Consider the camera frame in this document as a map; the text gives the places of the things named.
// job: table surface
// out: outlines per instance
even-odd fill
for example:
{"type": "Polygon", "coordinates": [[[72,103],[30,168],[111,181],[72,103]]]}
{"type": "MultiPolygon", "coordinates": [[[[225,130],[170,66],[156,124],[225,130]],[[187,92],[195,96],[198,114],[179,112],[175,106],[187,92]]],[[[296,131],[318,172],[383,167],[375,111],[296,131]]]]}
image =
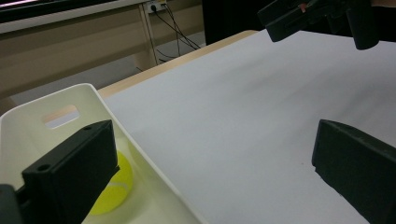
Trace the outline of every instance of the table surface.
{"type": "Polygon", "coordinates": [[[320,119],[396,146],[395,54],[392,43],[359,51],[306,32],[272,43],[263,31],[105,101],[209,223],[367,223],[311,157],[320,119]]]}

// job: white table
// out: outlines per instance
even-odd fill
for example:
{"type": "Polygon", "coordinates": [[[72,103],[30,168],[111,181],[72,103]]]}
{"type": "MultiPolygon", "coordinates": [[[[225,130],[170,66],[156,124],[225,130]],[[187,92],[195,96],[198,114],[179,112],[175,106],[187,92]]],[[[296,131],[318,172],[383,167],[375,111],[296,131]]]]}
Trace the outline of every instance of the white table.
{"type": "Polygon", "coordinates": [[[396,146],[396,45],[251,35],[106,98],[209,223],[367,221],[311,164],[320,119],[396,146]]]}

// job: tennis ball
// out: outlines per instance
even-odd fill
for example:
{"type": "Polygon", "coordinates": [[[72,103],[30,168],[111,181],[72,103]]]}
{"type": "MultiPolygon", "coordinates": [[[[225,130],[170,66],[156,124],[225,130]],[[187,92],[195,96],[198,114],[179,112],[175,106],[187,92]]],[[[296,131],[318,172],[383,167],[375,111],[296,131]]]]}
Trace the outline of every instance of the tennis ball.
{"type": "Polygon", "coordinates": [[[111,212],[123,203],[132,189],[133,173],[131,164],[120,151],[117,151],[117,159],[120,169],[113,175],[107,187],[96,200],[90,215],[101,215],[111,212]]]}

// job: white plastic bin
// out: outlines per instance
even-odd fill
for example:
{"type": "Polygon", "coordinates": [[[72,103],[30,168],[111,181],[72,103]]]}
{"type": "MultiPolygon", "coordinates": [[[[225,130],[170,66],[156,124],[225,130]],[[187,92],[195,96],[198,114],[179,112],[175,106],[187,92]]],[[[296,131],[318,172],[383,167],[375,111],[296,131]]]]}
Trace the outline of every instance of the white plastic bin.
{"type": "Polygon", "coordinates": [[[116,145],[130,160],[134,186],[121,206],[108,214],[88,216],[84,223],[206,223],[125,132],[89,84],[20,105],[0,118],[0,183],[20,188],[22,170],[80,128],[105,119],[113,120],[116,145]],[[62,108],[69,108],[66,116],[49,119],[62,108]]]}

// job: power outlet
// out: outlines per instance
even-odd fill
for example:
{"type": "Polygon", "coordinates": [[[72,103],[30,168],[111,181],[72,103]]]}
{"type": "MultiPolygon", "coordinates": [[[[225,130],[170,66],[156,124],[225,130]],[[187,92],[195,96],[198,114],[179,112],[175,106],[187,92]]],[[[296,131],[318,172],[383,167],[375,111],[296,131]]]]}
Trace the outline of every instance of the power outlet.
{"type": "Polygon", "coordinates": [[[157,8],[157,11],[165,10],[166,9],[165,5],[166,5],[166,0],[149,1],[147,2],[148,13],[154,12],[152,10],[153,7],[157,8]]]}

